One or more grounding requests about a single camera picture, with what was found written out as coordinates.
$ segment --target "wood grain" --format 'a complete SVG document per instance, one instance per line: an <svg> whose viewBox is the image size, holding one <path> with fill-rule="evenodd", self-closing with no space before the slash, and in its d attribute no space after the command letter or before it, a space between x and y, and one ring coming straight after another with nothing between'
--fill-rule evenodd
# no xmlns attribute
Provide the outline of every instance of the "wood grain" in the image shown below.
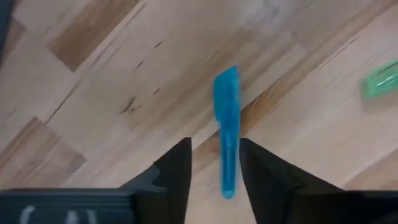
<svg viewBox="0 0 398 224"><path fill-rule="evenodd" d="M187 223L254 223L243 183L232 202L219 187L213 80L238 65L242 136L340 187L389 188L397 96L363 101L359 84L398 57L397 3L24 0L0 72L0 149L37 116L53 136L40 157L87 160L57 185L119 187L190 136ZM8 179L46 182L43 161Z"/></svg>
<svg viewBox="0 0 398 224"><path fill-rule="evenodd" d="M119 24L139 0L94 0L49 46L71 70L79 65Z"/></svg>
<svg viewBox="0 0 398 224"><path fill-rule="evenodd" d="M344 184L348 190L398 190L398 150L386 155Z"/></svg>
<svg viewBox="0 0 398 224"><path fill-rule="evenodd" d="M59 187L85 161L34 117L0 152L0 188Z"/></svg>
<svg viewBox="0 0 398 224"><path fill-rule="evenodd" d="M78 81L45 44L23 33L0 71L0 151L33 117L48 120Z"/></svg>
<svg viewBox="0 0 398 224"><path fill-rule="evenodd" d="M398 5L375 18L264 115L247 137L342 186L396 148L397 100L361 97L364 76L398 57Z"/></svg>

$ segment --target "blue marker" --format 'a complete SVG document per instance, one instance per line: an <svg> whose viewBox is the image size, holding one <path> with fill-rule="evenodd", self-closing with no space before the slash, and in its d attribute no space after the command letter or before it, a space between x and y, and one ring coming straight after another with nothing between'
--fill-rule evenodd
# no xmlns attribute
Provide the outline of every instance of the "blue marker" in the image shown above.
<svg viewBox="0 0 398 224"><path fill-rule="evenodd" d="M220 124L221 191L233 198L238 171L241 87L236 66L218 75L214 81L214 110Z"/></svg>

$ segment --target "green marker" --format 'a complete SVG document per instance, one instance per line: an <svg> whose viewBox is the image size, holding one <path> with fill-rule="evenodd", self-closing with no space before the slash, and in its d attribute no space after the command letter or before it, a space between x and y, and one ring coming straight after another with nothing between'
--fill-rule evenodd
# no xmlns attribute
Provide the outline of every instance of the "green marker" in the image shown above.
<svg viewBox="0 0 398 224"><path fill-rule="evenodd" d="M393 90L398 90L398 60L371 72L363 82L365 98L375 98Z"/></svg>

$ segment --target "hardwood floor plank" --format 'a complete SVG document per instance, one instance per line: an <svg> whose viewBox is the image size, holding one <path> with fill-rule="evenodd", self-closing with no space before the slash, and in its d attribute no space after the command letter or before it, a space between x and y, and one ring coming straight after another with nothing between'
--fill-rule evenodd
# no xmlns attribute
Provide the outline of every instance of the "hardwood floor plank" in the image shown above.
<svg viewBox="0 0 398 224"><path fill-rule="evenodd" d="M49 42L72 71L94 51L139 0L94 0L58 37Z"/></svg>
<svg viewBox="0 0 398 224"><path fill-rule="evenodd" d="M179 11L185 5L181 1L167 5L149 2L115 38L126 40L117 41L121 47L113 47L114 54L104 53L109 60L99 60L104 65L99 66L103 67L102 71L85 75L49 122L89 160L65 185L117 186L144 170L185 136L192 136L194 147L197 147L217 130L211 93L213 79L222 70L233 64L242 65L243 105L285 74L291 75L286 75L290 84L280 93L289 91L292 84L321 64L391 2L373 1L369 7L366 1L351 2L349 7L359 4L363 11L358 15L340 15L328 32L330 37L317 38L308 34L314 38L314 46L305 46L311 50L309 52L295 41L289 31L291 27L286 25L307 11L297 10L294 16L286 14L286 18L276 19L277 8L252 0L245 5L248 8L243 12L247 14L225 25L224 20L217 24L214 17L230 18L231 13L242 10L238 2L213 4L212 10L218 11L214 17L205 14L209 4L198 2L198 6L184 8L181 14L161 14L152 20L150 17L159 6L166 7L165 11ZM346 7L345 3L340 3L340 7ZM307 3L300 2L295 7L302 8L301 4ZM337 10L335 6L327 11ZM311 12L312 18L322 18L316 11ZM186 26L187 21L192 22L192 28ZM211 21L214 27L230 26L230 29L206 32ZM173 27L165 33L152 30L149 24L155 24L154 29L161 24L173 24ZM146 39L146 34L150 34L150 38ZM155 48L160 37L166 38ZM137 51L129 57L133 49ZM131 173L117 171L129 169L130 164L135 164L137 169Z"/></svg>
<svg viewBox="0 0 398 224"><path fill-rule="evenodd" d="M43 42L23 32L0 71L0 151L33 116L48 120L77 81Z"/></svg>
<svg viewBox="0 0 398 224"><path fill-rule="evenodd" d="M366 9L350 19L349 22L342 24L338 32L324 41L324 43L318 45L300 63L296 64L296 66L281 76L268 89L258 95L242 110L241 128L243 135L263 116L266 116L278 107L277 102L314 68L317 68L348 39L395 3L396 1L374 1L368 5Z"/></svg>
<svg viewBox="0 0 398 224"><path fill-rule="evenodd" d="M0 152L0 188L59 187L85 161L33 117Z"/></svg>
<svg viewBox="0 0 398 224"><path fill-rule="evenodd" d="M13 16L48 42L61 34L91 0L21 0Z"/></svg>
<svg viewBox="0 0 398 224"><path fill-rule="evenodd" d="M364 76L398 57L398 4L376 17L309 73L247 137L332 184L342 186L395 150L395 93L361 97Z"/></svg>
<svg viewBox="0 0 398 224"><path fill-rule="evenodd" d="M398 190L398 150L394 150L344 184L347 190Z"/></svg>
<svg viewBox="0 0 398 224"><path fill-rule="evenodd" d="M201 144L192 155L192 176L200 173L203 169L219 158L220 139L219 132L214 133L203 144Z"/></svg>

